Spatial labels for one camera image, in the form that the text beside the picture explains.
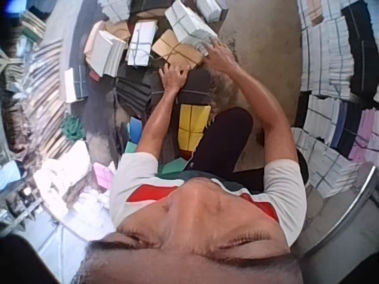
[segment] green object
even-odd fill
[[[159,173],[161,175],[165,175],[168,173],[178,173],[185,169],[187,166],[188,161],[184,160],[183,158],[176,159],[168,164],[163,165],[160,168]]]
[[[128,142],[128,144],[126,144],[126,149],[125,149],[125,153],[134,153],[137,149],[137,144],[134,144],[132,142]]]
[[[63,120],[60,129],[68,140],[78,141],[80,139],[85,139],[84,128],[79,121],[79,118],[73,115],[68,115],[65,120]]]

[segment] yellow book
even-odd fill
[[[193,152],[203,137],[210,115],[210,106],[181,105],[178,143],[184,151]]]

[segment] closed eye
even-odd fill
[[[117,232],[129,238],[131,245],[141,249],[151,249],[157,245],[155,242],[150,241],[150,238],[146,234],[137,230],[118,228]]]
[[[245,244],[253,243],[256,241],[271,240],[271,237],[268,233],[264,231],[257,231],[254,233],[246,233],[238,235],[237,237],[228,241],[225,245],[219,247],[220,249],[230,249],[232,247],[240,247]]]

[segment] concrete floor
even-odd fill
[[[227,3],[230,11],[219,33],[221,40],[232,47],[240,65],[276,96],[292,123],[301,79],[301,27],[296,0]],[[216,98],[216,108],[222,111],[235,106],[250,109],[238,89],[227,83]],[[264,165],[263,148],[255,139],[258,128],[255,123],[236,170]]]

